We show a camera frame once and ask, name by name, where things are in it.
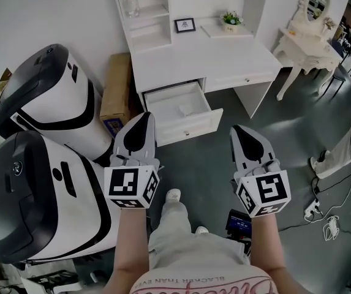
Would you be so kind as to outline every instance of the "drawer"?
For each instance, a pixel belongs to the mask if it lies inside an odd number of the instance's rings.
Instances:
[[[205,92],[218,91],[249,84],[266,83],[269,81],[274,81],[275,78],[276,76],[271,72],[242,76],[237,75],[221,78],[208,78],[205,85]]]
[[[155,117],[158,146],[217,131],[223,109],[213,110],[197,82],[145,94]]]

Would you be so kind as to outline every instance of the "drawer front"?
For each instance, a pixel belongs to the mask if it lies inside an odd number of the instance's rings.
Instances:
[[[223,109],[218,109],[157,125],[157,145],[164,146],[176,143],[177,141],[215,132],[219,126],[222,114]]]
[[[273,81],[275,75],[273,73],[245,75],[242,77],[222,77],[222,78],[209,78],[206,81],[205,92],[218,91],[226,88],[234,88],[238,86],[245,86],[249,84],[266,83]]]

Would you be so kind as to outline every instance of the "black lid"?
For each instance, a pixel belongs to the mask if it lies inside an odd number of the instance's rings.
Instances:
[[[57,43],[39,50],[17,68],[0,97],[0,126],[59,82],[68,56],[68,49]]]
[[[0,262],[26,260],[54,237],[58,210],[43,137],[19,132],[0,145]]]

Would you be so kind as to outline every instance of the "forearm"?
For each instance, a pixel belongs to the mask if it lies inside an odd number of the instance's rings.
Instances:
[[[283,248],[274,214],[252,219],[251,264],[266,272],[285,268]]]
[[[115,248],[114,270],[148,271],[145,209],[122,209]]]

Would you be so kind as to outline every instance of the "vanity table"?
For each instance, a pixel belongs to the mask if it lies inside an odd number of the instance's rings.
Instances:
[[[233,88],[253,117],[282,67],[254,39],[265,0],[138,0],[139,15],[132,18],[128,1],[117,0],[119,15],[158,146],[217,130],[223,109],[212,110],[206,92]],[[221,27],[219,15],[227,9],[244,18],[237,34]],[[191,17],[195,31],[177,34],[174,21]]]
[[[319,84],[322,86],[333,76],[342,58],[325,39],[324,20],[329,12],[330,0],[300,0],[299,7],[288,29],[281,29],[283,36],[279,45],[273,51],[275,57],[284,52],[292,61],[293,68],[284,83],[277,100],[283,98],[286,90],[299,75],[301,69],[308,74],[311,69],[326,69],[329,71]]]

